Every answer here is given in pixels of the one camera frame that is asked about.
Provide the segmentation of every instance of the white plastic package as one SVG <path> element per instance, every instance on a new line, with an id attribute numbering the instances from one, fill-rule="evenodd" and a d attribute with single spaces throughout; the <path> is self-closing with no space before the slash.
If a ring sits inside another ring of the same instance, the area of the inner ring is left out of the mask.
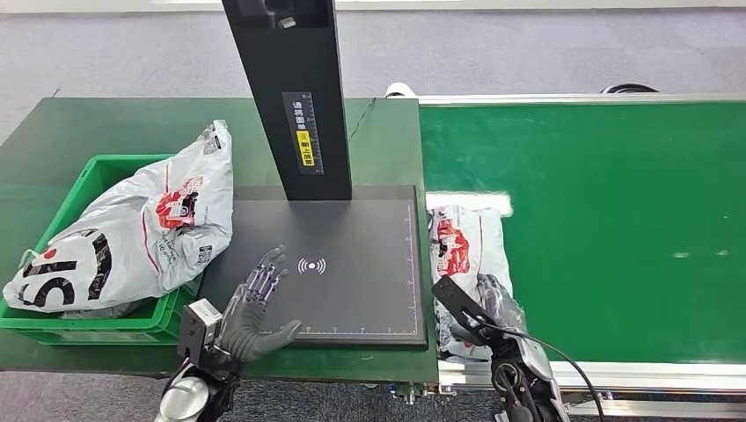
<path id="1" fill-rule="evenodd" d="M 508 272 L 502 235 L 501 213 L 497 209 L 470 210 L 458 206 L 430 210 L 430 264 L 433 283 L 450 276 L 475 302 L 486 306 L 499 283 L 512 296 L 513 283 Z M 474 346 L 453 338 L 450 327 L 457 324 L 435 301 L 438 349 L 442 354 L 473 360 L 490 360 L 486 346 Z"/>
<path id="2" fill-rule="evenodd" d="M 176 156 L 102 193 L 18 271 L 3 296 L 13 308 L 42 312 L 163 296 L 228 247 L 232 214 L 231 138 L 215 120 Z"/>

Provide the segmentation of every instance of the green plastic crate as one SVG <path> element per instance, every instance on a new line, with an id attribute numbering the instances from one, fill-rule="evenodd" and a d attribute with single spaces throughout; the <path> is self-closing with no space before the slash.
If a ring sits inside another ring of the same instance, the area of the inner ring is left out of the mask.
<path id="1" fill-rule="evenodd" d="M 91 158 L 34 250 L 44 251 L 49 239 L 77 220 L 106 189 L 132 176 L 137 169 L 169 156 Z M 200 277 L 120 319 L 61 319 L 59 313 L 10 308 L 2 300 L 0 328 L 35 338 L 45 345 L 174 346 L 179 336 L 181 311 L 194 300 L 199 282 Z"/>

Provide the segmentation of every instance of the gray carpet floor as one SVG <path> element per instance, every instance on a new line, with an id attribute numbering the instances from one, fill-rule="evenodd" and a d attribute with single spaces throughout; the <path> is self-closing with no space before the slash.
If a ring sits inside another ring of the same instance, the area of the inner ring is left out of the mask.
<path id="1" fill-rule="evenodd" d="M 349 97 L 381 95 L 395 81 L 420 94 L 597 92 L 620 82 L 746 91 L 746 10 L 343 12 L 339 33 Z M 250 91 L 221 13 L 0 16 L 0 142 L 53 95 Z M 4 373 L 0 421 L 152 420 L 163 383 Z M 488 421 L 493 397 L 468 392 L 406 406 L 382 387 L 245 382 L 223 419 Z"/>

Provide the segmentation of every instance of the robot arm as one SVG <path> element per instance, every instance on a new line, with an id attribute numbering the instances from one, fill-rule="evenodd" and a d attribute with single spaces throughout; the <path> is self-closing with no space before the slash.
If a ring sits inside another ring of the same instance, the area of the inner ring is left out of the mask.
<path id="1" fill-rule="evenodd" d="M 288 273 L 284 247 L 270 251 L 239 284 L 221 314 L 207 299 L 184 307 L 179 327 L 183 363 L 166 384 L 156 422 L 214 422 L 233 406 L 241 363 L 290 344 L 301 323 L 263 335 L 267 302 Z"/>
<path id="2" fill-rule="evenodd" d="M 480 275 L 485 308 L 479 306 L 450 277 L 433 286 L 433 295 L 460 327 L 456 337 L 492 350 L 492 384 L 505 404 L 500 422 L 569 422 L 549 359 L 525 334 L 523 311 L 491 275 Z"/>

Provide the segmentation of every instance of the red logo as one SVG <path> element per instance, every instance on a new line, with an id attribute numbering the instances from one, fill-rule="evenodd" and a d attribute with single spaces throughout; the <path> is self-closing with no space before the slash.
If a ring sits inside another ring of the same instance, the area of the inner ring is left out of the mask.
<path id="1" fill-rule="evenodd" d="M 156 206 L 156 214 L 161 227 L 176 229 L 194 225 L 194 207 L 197 204 L 202 176 L 190 178 L 175 191 L 165 193 Z"/>
<path id="2" fill-rule="evenodd" d="M 452 276 L 455 273 L 468 273 L 469 242 L 464 232 L 453 227 L 453 221 L 444 219 L 438 222 L 438 241 L 448 249 L 438 258 L 438 275 Z"/>

